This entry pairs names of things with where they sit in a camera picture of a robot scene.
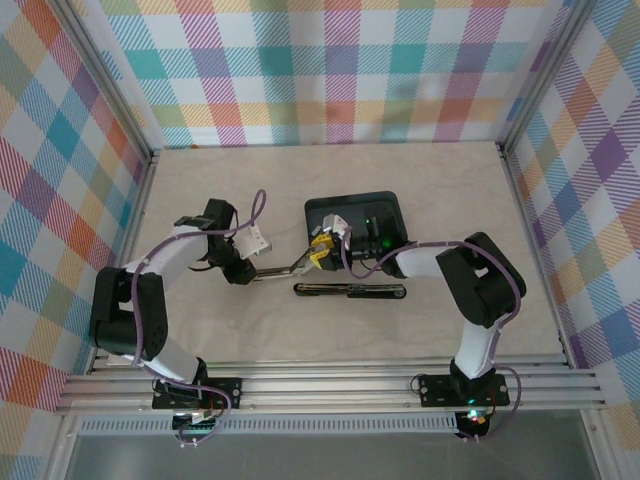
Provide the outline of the aluminium corner post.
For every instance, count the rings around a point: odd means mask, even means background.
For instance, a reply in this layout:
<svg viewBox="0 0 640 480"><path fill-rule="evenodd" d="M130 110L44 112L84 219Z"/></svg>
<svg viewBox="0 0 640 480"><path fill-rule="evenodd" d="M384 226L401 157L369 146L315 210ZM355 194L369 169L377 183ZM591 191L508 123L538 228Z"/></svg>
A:
<svg viewBox="0 0 640 480"><path fill-rule="evenodd" d="M154 148L125 101L125 97L104 61L89 30L73 6L72 0L46 0L78 51L86 69L93 77L98 89L112 108L134 148L146 159L152 159Z"/></svg>
<svg viewBox="0 0 640 480"><path fill-rule="evenodd" d="M556 78L598 0L550 0L534 29L524 66L518 72L509 110L496 136L498 151L508 157Z"/></svg>

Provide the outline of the black stapler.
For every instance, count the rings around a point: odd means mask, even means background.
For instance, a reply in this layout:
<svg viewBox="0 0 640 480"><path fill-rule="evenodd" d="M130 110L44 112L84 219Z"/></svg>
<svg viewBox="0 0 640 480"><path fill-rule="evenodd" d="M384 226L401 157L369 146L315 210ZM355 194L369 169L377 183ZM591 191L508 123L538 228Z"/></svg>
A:
<svg viewBox="0 0 640 480"><path fill-rule="evenodd" d="M351 299L401 300L407 295L402 284L296 283L293 291L297 296L345 296Z"/></svg>

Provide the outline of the aluminium side rail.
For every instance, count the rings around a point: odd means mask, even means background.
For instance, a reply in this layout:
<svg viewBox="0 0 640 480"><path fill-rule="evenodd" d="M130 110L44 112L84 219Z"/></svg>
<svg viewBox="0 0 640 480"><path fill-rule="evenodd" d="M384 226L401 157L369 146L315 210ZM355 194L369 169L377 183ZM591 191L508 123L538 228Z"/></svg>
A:
<svg viewBox="0 0 640 480"><path fill-rule="evenodd" d="M135 197L134 206L130 211L128 222L124 229L122 242L118 253L116 254L116 259L112 262L111 265L109 265L109 268L113 267L114 269L119 269L122 265L131 261L134 257L141 225L144 220L146 205L148 203L160 155L160 150L154 150L151 153L151 156L143 163L143 168L140 175L139 190ZM106 271L107 267L101 269L98 272L94 284L88 333L88 339L91 343L92 350L90 351L88 360L86 362L84 371L85 375L89 375L93 372L95 360L101 356L102 349L98 346L98 341L96 340L96 331L98 324L96 315L98 314L99 307L101 306L101 301L105 298L105 295L100 292L100 275Z"/></svg>
<svg viewBox="0 0 640 480"><path fill-rule="evenodd" d="M557 302L553 295L552 289L549 284L548 276L544 269L543 258L541 255L541 251L539 249L539 245L537 244L537 237L535 235L532 225L529 222L529 216L526 209L524 196L518 185L516 175L511 167L511 164L509 163L507 154L505 153L503 146L499 142L496 142L495 148L500 158L502 169L504 171L506 180L509 184L509 187L512 192L512 196L514 198L514 202L519 212L522 228L524 230L527 244L530 250L530 254L533 258L533 262L536 268L538 282L541 284L542 291L544 292L546 306L550 310L551 317L555 323L555 330L558 337L558 341L561 345L561 352L565 357L566 364L571 369L576 369L577 366L575 363L575 359L573 357L573 352L571 350L569 338L566 335L566 330L560 318Z"/></svg>

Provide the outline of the dark grey plastic tray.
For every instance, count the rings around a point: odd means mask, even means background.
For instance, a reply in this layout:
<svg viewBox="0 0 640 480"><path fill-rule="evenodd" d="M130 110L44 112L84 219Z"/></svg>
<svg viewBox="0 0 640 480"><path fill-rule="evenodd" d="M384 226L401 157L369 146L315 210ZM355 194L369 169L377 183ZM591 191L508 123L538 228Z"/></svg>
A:
<svg viewBox="0 0 640 480"><path fill-rule="evenodd" d="M401 213L397 196L391 191L377 191L310 199L304 205L308 240L311 241L315 238L311 233L316 226L321 226L322 229L322 223L325 216L335 214L334 211L336 208L347 204L396 204Z"/></svg>

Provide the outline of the long aluminium base rail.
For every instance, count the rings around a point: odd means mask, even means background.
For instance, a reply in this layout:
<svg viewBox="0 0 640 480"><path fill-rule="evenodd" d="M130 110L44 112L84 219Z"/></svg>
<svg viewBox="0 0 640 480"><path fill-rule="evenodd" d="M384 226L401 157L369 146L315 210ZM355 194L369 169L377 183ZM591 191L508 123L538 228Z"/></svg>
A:
<svg viewBox="0 0 640 480"><path fill-rule="evenodd" d="M594 372L571 368L562 355L509 356L506 384L511 395L523 388L523 410L582 410L605 406ZM210 365L214 378L242 380L241 414L417 412L417 374L449 371L445 357L434 359L264 361ZM148 413L152 378L104 355L88 374L70 376L57 405L59 414Z"/></svg>

